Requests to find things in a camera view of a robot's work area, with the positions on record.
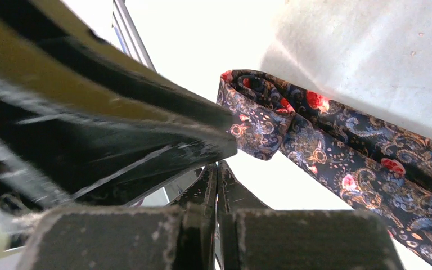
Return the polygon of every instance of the red flower pattern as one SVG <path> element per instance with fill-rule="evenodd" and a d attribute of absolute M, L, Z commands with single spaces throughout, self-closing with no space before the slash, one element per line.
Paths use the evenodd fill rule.
<path fill-rule="evenodd" d="M 405 168 L 403 167 L 403 164 L 400 163 L 400 161 L 396 159 L 387 159 L 383 158 L 380 161 L 381 165 L 387 167 L 392 172 L 399 174 L 400 176 L 404 176 L 407 172 Z"/>
<path fill-rule="evenodd" d="M 312 171 L 314 174 L 317 174 L 319 171 L 317 170 L 316 166 L 309 166 L 309 170 Z"/>
<path fill-rule="evenodd" d="M 232 82 L 232 70 L 228 70 L 227 72 L 221 74 L 221 79 L 223 79 L 223 81 L 226 83 Z"/>
<path fill-rule="evenodd" d="M 247 115 L 244 115 L 244 114 L 240 114 L 239 115 L 239 119 L 241 119 L 241 121 L 247 121 L 247 120 L 249 120 L 249 117 L 247 116 Z"/>
<path fill-rule="evenodd" d="M 342 188 L 345 190 L 355 190 L 357 188 L 357 182 L 351 174 L 347 174 L 342 179 Z"/>
<path fill-rule="evenodd" d="M 319 109 L 325 113 L 329 110 L 329 99 L 311 91 L 307 91 L 307 103 L 314 110 Z"/>
<path fill-rule="evenodd" d="M 250 84 L 248 78 L 244 78 L 244 79 L 242 80 L 242 84 L 243 84 L 245 87 L 251 87 L 251 84 Z"/>
<path fill-rule="evenodd" d="M 248 128 L 249 127 L 244 126 L 243 124 L 242 125 L 236 125 L 236 124 L 234 124 L 234 125 L 231 126 L 231 134 L 234 137 L 239 138 L 239 137 L 241 137 L 241 135 L 244 134 L 244 131 L 246 129 L 248 129 Z"/>
<path fill-rule="evenodd" d="M 284 108 L 286 108 L 286 110 L 289 113 L 294 112 L 294 108 L 292 107 L 292 105 L 289 104 L 289 102 L 287 101 L 287 99 L 282 98 L 281 104 L 284 106 Z"/>

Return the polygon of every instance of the black plastic part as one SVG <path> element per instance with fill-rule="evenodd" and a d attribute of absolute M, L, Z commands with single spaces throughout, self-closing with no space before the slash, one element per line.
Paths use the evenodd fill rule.
<path fill-rule="evenodd" d="M 194 184 L 202 171 L 201 168 L 197 168 L 196 170 L 181 175 L 175 181 L 166 184 L 165 191 L 168 195 L 169 201 L 176 199 L 176 197 L 181 195 L 187 188 Z"/>
<path fill-rule="evenodd" d="M 236 240 L 236 226 L 230 213 L 230 207 L 223 179 L 221 161 L 218 163 L 218 201 L 217 221 L 219 223 L 219 241 L 221 254 L 217 255 L 224 270 L 239 270 L 239 250 Z"/>
<path fill-rule="evenodd" d="M 146 196 L 177 179 L 185 171 L 176 170 L 150 177 L 140 178 L 138 181 L 114 182 L 85 193 L 78 201 L 89 205 L 100 206 L 133 206 Z"/>
<path fill-rule="evenodd" d="M 218 173 L 220 173 L 218 178 L 220 186 L 223 187 L 226 197 L 225 201 L 222 201 L 221 197 L 219 201 L 222 205 L 226 205 L 229 212 L 237 208 L 269 208 L 236 179 L 226 161 L 218 162 Z"/>
<path fill-rule="evenodd" d="M 224 132 L 231 125 L 230 112 L 158 85 L 141 74 L 133 74 L 111 63 L 79 43 L 27 0 L 0 0 L 0 18 L 22 37 L 76 73 L 124 97 L 164 107 Z"/>
<path fill-rule="evenodd" d="M 54 210 L 17 269 L 181 269 L 175 266 L 183 215 L 178 207 Z"/>
<path fill-rule="evenodd" d="M 200 173 L 196 182 L 170 203 L 171 205 L 179 205 L 183 209 L 186 209 L 186 215 L 188 218 L 194 219 L 196 224 L 200 224 L 198 232 L 201 238 L 200 246 L 204 269 L 213 269 L 214 267 L 216 195 L 217 165 L 214 163 L 207 165 Z M 198 209 L 195 207 L 195 205 L 199 206 L 199 213 L 195 210 L 189 209 L 189 207 Z"/>
<path fill-rule="evenodd" d="M 207 238 L 210 232 L 207 225 L 211 220 L 205 217 L 204 208 L 203 205 L 192 203 L 185 207 L 173 269 L 213 269 L 209 268 L 213 265 L 210 264 L 212 256 L 209 257 L 207 253 L 208 249 L 212 250 L 213 247 L 213 242 L 209 241 L 212 239 Z"/>
<path fill-rule="evenodd" d="M 214 149 L 216 151 L 205 151 L 205 155 L 198 155 L 201 149 L 210 144 L 169 132 L 160 132 L 150 126 L 118 130 L 81 127 L 60 120 L 16 124 L 22 119 L 32 117 L 38 115 L 0 101 L 0 140 L 19 157 L 31 161 L 36 168 L 44 171 L 70 194 L 110 177 L 111 180 L 107 184 L 92 190 L 89 196 L 104 197 L 102 194 L 111 194 L 115 189 L 121 190 L 126 186 L 136 188 L 127 192 L 135 196 L 130 200 L 137 197 L 141 199 L 145 194 L 167 183 L 169 179 L 174 179 L 173 176 L 182 170 L 200 168 L 207 163 L 225 158 L 230 152 L 235 152 L 234 149 L 221 153 Z M 149 158 L 152 153 L 159 152 L 165 147 L 168 149 Z M 122 171 L 139 160 L 142 161 L 140 164 Z M 141 179 L 140 183 L 129 183 L 136 179 Z M 80 196 L 76 197 L 86 203 L 92 201 L 79 198 Z M 121 202 L 121 198 L 109 198 L 107 202 L 99 205 L 125 203 L 128 201 Z"/>
<path fill-rule="evenodd" d="M 371 212 L 240 209 L 235 223 L 240 269 L 403 269 Z"/>

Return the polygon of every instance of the white surface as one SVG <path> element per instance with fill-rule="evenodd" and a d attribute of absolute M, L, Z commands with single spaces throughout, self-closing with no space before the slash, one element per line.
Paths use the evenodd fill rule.
<path fill-rule="evenodd" d="M 162 207 L 169 203 L 168 195 L 165 188 L 162 187 L 159 190 L 145 197 L 142 203 L 142 207 Z"/>
<path fill-rule="evenodd" d="M 432 1 L 127 0 L 157 71 L 215 101 L 257 69 L 432 138 Z M 350 209 L 281 154 L 228 159 L 275 209 Z M 407 269 L 432 269 L 396 243 Z"/>
<path fill-rule="evenodd" d="M 0 259 L 0 270 L 12 270 L 16 269 L 17 264 L 22 256 L 22 253 L 15 253 L 10 256 Z"/>
<path fill-rule="evenodd" d="M 113 35 L 113 0 L 61 0 L 97 36 L 109 41 Z"/>

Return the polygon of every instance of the paisley necktie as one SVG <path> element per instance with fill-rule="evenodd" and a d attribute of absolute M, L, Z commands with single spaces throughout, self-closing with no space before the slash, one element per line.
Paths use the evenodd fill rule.
<path fill-rule="evenodd" d="M 432 139 L 260 71 L 222 74 L 217 103 L 239 149 L 280 151 L 432 265 Z"/>

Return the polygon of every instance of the blurry black object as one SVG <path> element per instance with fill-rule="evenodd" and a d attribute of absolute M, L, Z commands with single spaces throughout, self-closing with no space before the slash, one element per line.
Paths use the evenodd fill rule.
<path fill-rule="evenodd" d="M 234 155 L 231 124 L 227 110 L 95 38 L 60 1 L 0 1 L 1 199 L 31 210 L 138 205 Z"/>
<path fill-rule="evenodd" d="M 378 216 L 269 209 L 220 161 L 171 206 L 50 212 L 18 270 L 214 269 L 217 220 L 222 269 L 403 269 Z"/>

